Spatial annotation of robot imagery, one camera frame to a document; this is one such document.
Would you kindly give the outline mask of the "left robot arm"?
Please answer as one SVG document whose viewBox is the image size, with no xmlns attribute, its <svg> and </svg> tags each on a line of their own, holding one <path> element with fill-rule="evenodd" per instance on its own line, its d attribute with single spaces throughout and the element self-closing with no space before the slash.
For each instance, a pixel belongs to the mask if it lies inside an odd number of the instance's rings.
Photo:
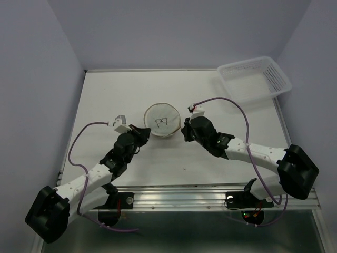
<svg viewBox="0 0 337 253">
<path fill-rule="evenodd" d="M 147 144 L 151 129 L 121 125 L 115 129 L 120 135 L 105 157 L 92 169 L 67 184 L 51 188 L 45 186 L 37 194 L 25 222 L 48 244 L 55 242 L 66 230 L 71 218 L 83 216 L 83 198 L 102 187 L 99 202 L 107 208 L 117 203 L 117 190 L 111 184 L 131 163 L 140 147 Z"/>
</svg>

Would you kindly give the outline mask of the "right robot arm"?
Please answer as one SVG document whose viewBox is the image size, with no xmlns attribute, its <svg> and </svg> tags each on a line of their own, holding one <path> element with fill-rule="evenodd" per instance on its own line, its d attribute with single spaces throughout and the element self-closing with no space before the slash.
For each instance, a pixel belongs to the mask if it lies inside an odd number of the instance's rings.
<svg viewBox="0 0 337 253">
<path fill-rule="evenodd" d="M 284 149 L 247 144 L 231 134 L 217 132 L 204 116 L 187 118 L 182 134 L 186 142 L 197 142 L 217 158 L 247 162 L 273 173 L 266 178 L 258 176 L 245 186 L 242 199 L 249 206 L 284 194 L 305 200 L 319 174 L 318 167 L 300 146 L 292 144 Z"/>
</svg>

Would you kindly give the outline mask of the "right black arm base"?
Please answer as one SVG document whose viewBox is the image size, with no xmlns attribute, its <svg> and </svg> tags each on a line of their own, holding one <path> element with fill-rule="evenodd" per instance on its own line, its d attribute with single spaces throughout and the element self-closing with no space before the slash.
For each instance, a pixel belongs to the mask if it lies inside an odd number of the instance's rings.
<svg viewBox="0 0 337 253">
<path fill-rule="evenodd" d="M 250 193 L 250 190 L 257 178 L 248 182 L 243 191 L 231 191 L 226 193 L 224 201 L 225 206 L 230 210 L 247 209 L 247 208 L 272 208 L 274 204 L 264 200 L 257 199 Z"/>
</svg>

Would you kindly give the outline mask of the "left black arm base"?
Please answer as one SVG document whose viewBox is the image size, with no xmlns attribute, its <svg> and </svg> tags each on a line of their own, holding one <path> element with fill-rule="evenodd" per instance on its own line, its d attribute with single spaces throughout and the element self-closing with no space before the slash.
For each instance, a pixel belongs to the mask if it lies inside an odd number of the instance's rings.
<svg viewBox="0 0 337 253">
<path fill-rule="evenodd" d="M 133 192 L 121 192 L 114 185 L 106 184 L 100 187 L 103 189 L 101 197 L 99 197 L 98 204 L 94 206 L 94 210 L 131 210 L 134 205 L 134 193 Z"/>
</svg>

